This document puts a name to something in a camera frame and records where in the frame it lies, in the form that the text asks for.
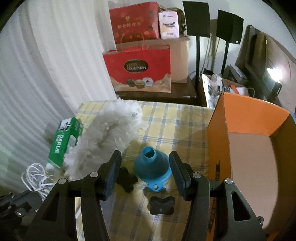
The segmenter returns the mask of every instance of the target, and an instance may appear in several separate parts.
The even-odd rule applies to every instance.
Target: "blue funnel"
[[[145,147],[137,156],[133,168],[136,175],[148,183],[148,188],[153,192],[161,191],[163,183],[172,174],[168,156],[151,146]]]

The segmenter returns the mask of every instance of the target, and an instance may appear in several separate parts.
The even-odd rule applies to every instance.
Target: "ferrero collection bag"
[[[104,54],[115,91],[170,93],[170,46],[150,45]]]

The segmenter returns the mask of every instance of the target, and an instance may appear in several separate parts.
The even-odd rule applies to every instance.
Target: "green box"
[[[69,152],[71,147],[76,146],[82,130],[83,125],[75,117],[62,120],[50,148],[48,163],[60,169],[63,166],[64,155]]]

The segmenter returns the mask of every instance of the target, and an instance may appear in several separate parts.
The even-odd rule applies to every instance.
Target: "metal screw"
[[[202,175],[199,172],[194,172],[194,173],[192,173],[192,176],[194,178],[200,178]]]
[[[258,221],[259,221],[259,223],[260,223],[260,225],[262,227],[263,226],[263,222],[264,222],[264,218],[262,216],[258,216],[257,218],[258,218]]]
[[[232,184],[232,183],[233,183],[233,180],[232,180],[231,178],[226,178],[226,179],[225,179],[225,182],[226,182],[227,184]]]
[[[61,179],[59,180],[59,184],[64,184],[64,183],[66,183],[66,179],[65,179],[65,178],[61,178]]]
[[[91,177],[97,177],[99,174],[97,173],[97,172],[92,172],[91,174],[90,174],[90,176]]]

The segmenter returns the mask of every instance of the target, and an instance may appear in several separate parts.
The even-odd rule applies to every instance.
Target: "plaid tablecloth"
[[[143,121],[149,124],[146,130],[140,130],[122,155],[122,166],[133,173],[136,156],[145,146],[152,146],[169,155],[172,150],[178,152],[183,162],[189,163],[194,171],[207,175],[208,143],[206,127],[213,111],[208,108],[168,104],[158,102],[138,102],[143,110]],[[77,118],[87,128],[96,114],[108,102],[85,103]],[[173,215],[151,215],[149,199],[152,196],[176,199]],[[115,184],[112,196],[101,202],[104,220],[111,241],[179,241],[185,228],[190,202],[185,202],[178,194],[173,176],[159,193],[148,191],[145,182],[139,179],[131,193]],[[78,221],[78,240],[83,241],[81,218]]]

